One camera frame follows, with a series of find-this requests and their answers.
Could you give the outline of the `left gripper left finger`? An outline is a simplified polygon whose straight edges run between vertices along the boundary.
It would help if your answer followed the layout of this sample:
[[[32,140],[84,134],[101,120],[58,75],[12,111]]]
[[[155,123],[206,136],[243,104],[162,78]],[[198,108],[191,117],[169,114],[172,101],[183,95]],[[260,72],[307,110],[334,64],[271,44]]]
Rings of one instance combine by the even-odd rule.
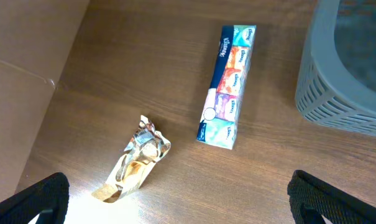
[[[0,202],[0,224],[29,223],[35,217],[39,224],[63,224],[69,187],[66,175],[61,172],[44,178]]]

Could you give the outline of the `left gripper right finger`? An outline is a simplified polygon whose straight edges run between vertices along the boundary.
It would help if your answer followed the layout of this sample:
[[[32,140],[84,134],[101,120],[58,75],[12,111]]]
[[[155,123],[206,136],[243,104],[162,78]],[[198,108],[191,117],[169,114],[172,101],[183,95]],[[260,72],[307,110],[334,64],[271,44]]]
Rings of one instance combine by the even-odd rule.
[[[321,179],[296,170],[288,184],[290,210],[298,224],[376,223],[376,208]]]

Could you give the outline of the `grey plastic shopping basket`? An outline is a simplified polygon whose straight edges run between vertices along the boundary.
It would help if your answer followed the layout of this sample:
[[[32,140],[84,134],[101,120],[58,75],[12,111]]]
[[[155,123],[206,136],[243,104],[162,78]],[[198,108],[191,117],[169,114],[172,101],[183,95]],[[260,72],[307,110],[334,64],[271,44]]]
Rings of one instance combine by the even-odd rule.
[[[376,1],[318,1],[295,105],[312,123],[376,136]]]

